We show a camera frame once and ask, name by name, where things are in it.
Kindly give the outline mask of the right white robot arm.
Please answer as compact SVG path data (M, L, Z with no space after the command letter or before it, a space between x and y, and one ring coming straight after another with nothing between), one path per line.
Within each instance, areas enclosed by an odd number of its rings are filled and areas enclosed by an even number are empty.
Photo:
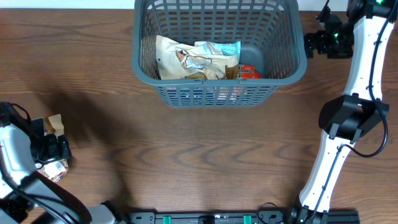
M350 58L343 94L321 109L320 149L297 206L286 223L359 223L354 210L330 210L332 191L350 152L363 158L378 155L388 139L381 76L387 42L397 20L397 1L348 1L348 20L324 6L317 16L323 29L304 37L308 58L316 50L328 59Z

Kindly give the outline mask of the beige Pantree snack pouch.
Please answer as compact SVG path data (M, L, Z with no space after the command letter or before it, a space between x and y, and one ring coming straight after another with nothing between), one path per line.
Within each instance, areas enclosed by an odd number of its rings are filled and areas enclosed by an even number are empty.
M44 152L44 161L35 162L37 170L52 182L58 182L68 172L67 158L58 142L58 137L65 133L61 114L43 118L44 137L48 141L49 149Z

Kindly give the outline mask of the San Remo spaghetti packet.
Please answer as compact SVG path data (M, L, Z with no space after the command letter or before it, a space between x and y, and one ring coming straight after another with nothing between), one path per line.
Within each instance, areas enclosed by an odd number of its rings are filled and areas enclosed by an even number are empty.
M239 78L262 78L262 76L257 72L255 66L238 64L238 76Z

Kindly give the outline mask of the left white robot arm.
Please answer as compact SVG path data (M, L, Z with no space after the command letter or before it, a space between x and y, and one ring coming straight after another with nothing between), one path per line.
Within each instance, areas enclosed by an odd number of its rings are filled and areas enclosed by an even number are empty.
M87 208L40 173L46 165L71 158L71 150L65 135L46 134L44 120L21 116L22 109L1 102L1 180L9 187L1 196L1 222L20 223L30 210L42 207L36 223L128 223L111 202Z

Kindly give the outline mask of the plain kraft paper pouch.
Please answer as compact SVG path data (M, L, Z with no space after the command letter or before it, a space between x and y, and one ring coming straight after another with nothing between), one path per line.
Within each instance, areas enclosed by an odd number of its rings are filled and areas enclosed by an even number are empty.
M181 44L170 38L158 35L155 42L156 60L159 74L163 80L181 79L179 72L182 71L180 62L175 55L176 49L184 49L194 55L212 55L206 52L202 46Z

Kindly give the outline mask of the Kleenex tissue multipack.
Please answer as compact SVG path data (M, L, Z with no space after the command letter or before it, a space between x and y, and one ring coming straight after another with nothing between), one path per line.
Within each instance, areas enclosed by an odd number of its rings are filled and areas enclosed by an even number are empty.
M243 87L166 87L163 89L162 95L168 96L171 101L181 101L188 103L189 101L226 101L237 100L238 95L243 92Z

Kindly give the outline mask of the mint green wipes packet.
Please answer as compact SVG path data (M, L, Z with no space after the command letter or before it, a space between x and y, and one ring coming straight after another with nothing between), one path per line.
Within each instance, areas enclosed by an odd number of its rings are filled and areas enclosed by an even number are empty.
M225 55L232 56L237 55L240 56L241 53L241 42L229 43L229 44L221 44L216 42L209 41L196 41L194 46L199 47L202 46L206 52L209 52L212 55Z

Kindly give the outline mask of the grey plastic lattice basket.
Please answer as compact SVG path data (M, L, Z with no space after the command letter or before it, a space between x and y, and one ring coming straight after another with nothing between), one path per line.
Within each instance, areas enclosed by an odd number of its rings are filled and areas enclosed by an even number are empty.
M134 8L132 69L168 105L258 105L278 87L300 80L306 71L296 1L137 0ZM160 75L157 36L187 45L199 40L240 42L240 63L252 65L259 78L167 80Z

